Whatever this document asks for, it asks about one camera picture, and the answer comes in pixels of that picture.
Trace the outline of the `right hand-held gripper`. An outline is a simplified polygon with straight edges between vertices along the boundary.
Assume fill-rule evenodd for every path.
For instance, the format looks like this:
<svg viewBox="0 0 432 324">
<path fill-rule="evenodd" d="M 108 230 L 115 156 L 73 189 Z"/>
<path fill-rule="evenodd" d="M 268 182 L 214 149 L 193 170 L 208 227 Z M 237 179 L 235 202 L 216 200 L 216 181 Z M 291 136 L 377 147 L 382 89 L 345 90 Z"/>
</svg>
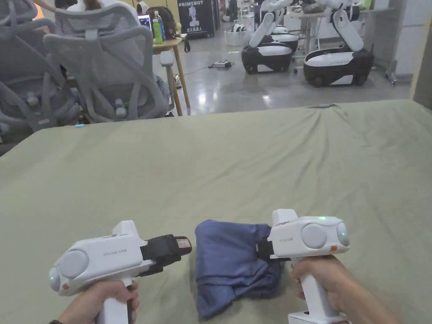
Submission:
<svg viewBox="0 0 432 324">
<path fill-rule="evenodd" d="M 293 265 L 305 257 L 345 253 L 350 249 L 343 220 L 333 216 L 298 217 L 292 209 L 272 213 L 273 225 L 266 239 L 256 243 L 259 259 L 266 262 L 290 261 Z M 329 303 L 326 289 L 310 274 L 300 280 L 307 311 L 288 314 L 290 324 L 339 324 L 347 321 Z"/>
</svg>

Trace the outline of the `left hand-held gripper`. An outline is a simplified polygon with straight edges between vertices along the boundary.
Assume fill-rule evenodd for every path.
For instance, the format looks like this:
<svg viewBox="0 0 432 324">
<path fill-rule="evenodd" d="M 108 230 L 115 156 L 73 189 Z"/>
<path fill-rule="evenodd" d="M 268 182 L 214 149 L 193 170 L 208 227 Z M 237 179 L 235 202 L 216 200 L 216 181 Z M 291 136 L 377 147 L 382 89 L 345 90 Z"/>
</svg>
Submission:
<svg viewBox="0 0 432 324">
<path fill-rule="evenodd" d="M 122 281 L 129 288 L 134 277 L 161 273 L 192 252 L 187 237 L 172 234 L 149 239 L 149 257 L 143 254 L 147 247 L 134 222 L 122 221 L 109 236 L 76 241 L 50 269 L 49 284 L 64 297 L 103 281 Z M 132 324 L 130 302 L 106 299 L 93 324 Z"/>
</svg>

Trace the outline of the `person's right hand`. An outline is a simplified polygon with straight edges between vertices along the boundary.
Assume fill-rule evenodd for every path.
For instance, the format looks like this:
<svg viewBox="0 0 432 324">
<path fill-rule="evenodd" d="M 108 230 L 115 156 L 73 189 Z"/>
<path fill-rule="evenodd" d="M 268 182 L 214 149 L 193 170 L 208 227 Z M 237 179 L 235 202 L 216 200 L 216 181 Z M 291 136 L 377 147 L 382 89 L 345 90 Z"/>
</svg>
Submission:
<svg viewBox="0 0 432 324">
<path fill-rule="evenodd" d="M 373 299 L 335 256 L 308 257 L 293 266 L 291 277 L 312 275 L 325 290 L 332 308 L 344 313 L 353 323 L 377 321 Z"/>
</svg>

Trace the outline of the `person's left hand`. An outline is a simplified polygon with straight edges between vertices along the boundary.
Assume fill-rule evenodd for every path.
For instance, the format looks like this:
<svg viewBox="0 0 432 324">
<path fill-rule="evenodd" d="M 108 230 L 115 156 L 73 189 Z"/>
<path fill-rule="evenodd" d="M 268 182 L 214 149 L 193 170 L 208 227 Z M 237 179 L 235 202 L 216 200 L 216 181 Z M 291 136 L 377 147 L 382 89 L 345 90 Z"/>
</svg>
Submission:
<svg viewBox="0 0 432 324">
<path fill-rule="evenodd" d="M 127 288 L 122 281 L 103 281 L 79 294 L 61 313 L 58 322 L 62 324 L 92 324 L 108 298 L 115 298 L 121 303 L 130 302 L 132 323 L 136 322 L 138 284 L 133 282 Z"/>
</svg>

